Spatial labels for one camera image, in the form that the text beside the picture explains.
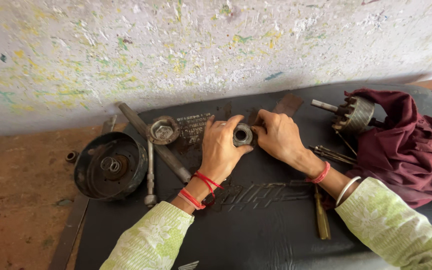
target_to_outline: maroon cloth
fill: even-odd
[[[379,179],[412,208],[432,201],[432,117],[420,115],[407,93],[358,89],[345,95],[378,103],[387,113],[387,129],[358,136],[357,165],[346,175]]]

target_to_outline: red thread bracelet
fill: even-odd
[[[306,182],[313,182],[315,184],[321,182],[326,177],[326,175],[328,175],[329,168],[331,167],[331,164],[329,164],[329,162],[325,161],[325,163],[326,163],[326,167],[325,167],[325,169],[321,172],[321,174],[318,177],[316,177],[314,179],[306,177],[305,181]]]
[[[211,188],[210,183],[215,185],[216,187],[220,187],[222,189],[224,189],[224,188],[221,185],[215,183],[213,180],[209,179],[206,175],[200,173],[198,170],[191,176],[191,178],[193,178],[195,176],[198,177],[199,179],[201,179],[206,184],[206,186],[208,186],[209,190],[211,191],[211,194],[213,195],[213,201],[211,203],[207,204],[207,203],[203,202],[203,204],[208,205],[208,206],[213,205],[216,201],[216,196],[215,196],[213,189]]]
[[[186,190],[186,188],[183,187],[183,189],[180,190],[180,192],[177,194],[179,197],[181,197],[185,202],[187,202],[189,205],[194,207],[196,210],[201,210],[206,207],[206,205],[202,205],[199,203],[195,197],[193,197],[189,192]]]

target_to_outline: paint-splattered wall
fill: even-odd
[[[432,0],[0,0],[0,135],[432,72]]]

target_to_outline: green floral sleeve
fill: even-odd
[[[171,269],[194,216],[161,202],[119,238],[102,270]]]
[[[432,225],[382,182],[367,178],[336,208],[351,232],[401,269],[432,269]]]

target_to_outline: white bangle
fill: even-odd
[[[361,176],[356,176],[353,179],[351,179],[351,181],[349,181],[346,186],[343,188],[343,191],[341,191],[341,194],[339,194],[339,197],[336,200],[336,207],[339,206],[339,202],[341,201],[341,199],[343,198],[343,195],[346,193],[346,191],[348,190],[348,188],[356,181],[360,180]]]

